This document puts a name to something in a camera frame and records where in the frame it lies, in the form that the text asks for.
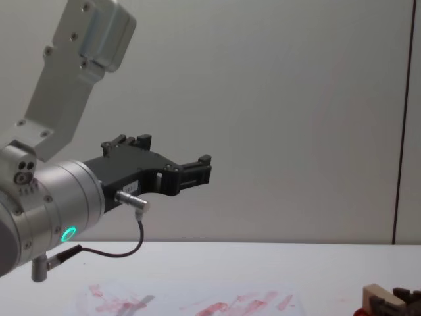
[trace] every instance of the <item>white paper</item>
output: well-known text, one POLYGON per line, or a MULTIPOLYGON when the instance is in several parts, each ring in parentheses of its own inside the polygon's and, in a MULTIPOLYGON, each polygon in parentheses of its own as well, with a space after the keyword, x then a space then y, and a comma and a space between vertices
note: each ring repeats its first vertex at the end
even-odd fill
POLYGON ((304 316, 288 286, 108 282, 83 289, 66 316, 304 316))

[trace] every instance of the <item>wooden block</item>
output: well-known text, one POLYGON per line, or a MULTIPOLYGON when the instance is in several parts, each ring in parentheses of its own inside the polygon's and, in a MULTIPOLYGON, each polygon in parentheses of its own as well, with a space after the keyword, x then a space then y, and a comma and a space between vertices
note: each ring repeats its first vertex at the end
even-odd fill
POLYGON ((397 307, 404 307, 405 302, 400 298, 394 296, 391 292, 385 290, 377 284, 367 285, 362 289, 362 308, 371 315, 370 297, 378 296, 384 299, 387 303, 393 304, 397 307))

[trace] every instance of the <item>table surface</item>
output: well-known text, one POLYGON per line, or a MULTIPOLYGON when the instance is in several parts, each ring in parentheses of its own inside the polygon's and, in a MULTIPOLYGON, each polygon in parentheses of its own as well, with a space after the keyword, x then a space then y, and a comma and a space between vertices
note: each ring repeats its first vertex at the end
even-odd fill
MULTIPOLYGON (((82 242, 111 253, 135 242, 82 242)), ((49 255, 76 243, 68 242, 49 255)), ((421 289, 421 246, 146 242, 124 259, 81 253, 35 284, 30 264, 0 278, 2 315, 61 315, 89 284, 107 280, 145 282, 238 281, 292 284, 307 315, 352 315, 361 306, 362 287, 421 289)))

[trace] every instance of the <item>bolt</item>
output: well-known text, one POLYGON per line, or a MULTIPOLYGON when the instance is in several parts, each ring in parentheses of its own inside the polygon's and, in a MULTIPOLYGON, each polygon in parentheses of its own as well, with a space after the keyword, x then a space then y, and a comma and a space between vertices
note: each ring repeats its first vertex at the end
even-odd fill
POLYGON ((26 124, 25 120, 20 120, 16 123, 16 126, 24 126, 26 124))
POLYGON ((76 41, 79 37, 79 34, 77 32, 73 32, 72 35, 70 35, 70 41, 76 41))
POLYGON ((80 63, 80 68, 81 69, 85 69, 87 67, 87 61, 82 61, 81 63, 80 63))
POLYGON ((25 174, 21 172, 16 173, 16 175, 14 176, 14 183, 22 185, 22 184, 25 184, 25 182, 26 182, 25 174))
POLYGON ((51 203, 53 201, 53 198, 51 196, 44 196, 44 201, 47 203, 51 203))
POLYGON ((89 3, 85 3, 84 6, 82 7, 82 11, 86 12, 91 8, 91 6, 89 5, 89 3))
POLYGON ((51 47, 47 46, 44 49, 44 57, 50 56, 52 53, 53 53, 53 49, 51 47))

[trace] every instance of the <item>cable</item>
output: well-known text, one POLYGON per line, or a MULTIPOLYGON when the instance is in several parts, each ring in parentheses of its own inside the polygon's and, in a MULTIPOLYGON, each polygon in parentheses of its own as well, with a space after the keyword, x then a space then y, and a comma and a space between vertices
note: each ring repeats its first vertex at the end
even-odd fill
POLYGON ((99 250, 95 250, 95 249, 91 249, 91 248, 85 248, 85 247, 82 247, 82 251, 91 252, 91 253, 94 253, 96 255, 102 255, 104 257, 109 257, 109 258, 124 258, 124 257, 128 257, 130 255, 133 255, 137 250, 140 249, 140 247, 143 244, 143 239, 145 237, 145 231, 143 229, 142 222, 138 221, 137 223, 139 225, 139 230, 140 230, 140 240, 139 240, 139 243, 137 244, 137 246, 132 251, 129 251, 129 252, 126 252, 126 253, 121 253, 121 254, 113 254, 113 253, 102 252, 102 251, 99 251, 99 250))
POLYGON ((138 221, 137 223, 140 229, 140 240, 137 246, 132 251, 129 251, 127 253, 121 253, 121 254, 113 254, 113 253, 106 253, 106 252, 102 252, 102 251, 91 249, 91 248, 84 248, 81 245, 77 245, 51 257, 48 260, 49 262, 47 264, 48 270, 50 271, 51 269, 54 269, 55 267, 61 265, 62 263, 64 263, 65 261, 69 260, 71 257, 74 257, 75 255, 77 255, 78 253, 82 251, 91 252, 96 255, 102 255, 104 257, 110 257, 110 258, 124 258, 124 257, 128 257, 129 255, 133 255, 137 250, 140 249, 140 247, 143 244, 143 239, 145 237, 145 231, 143 229, 142 221, 138 221))

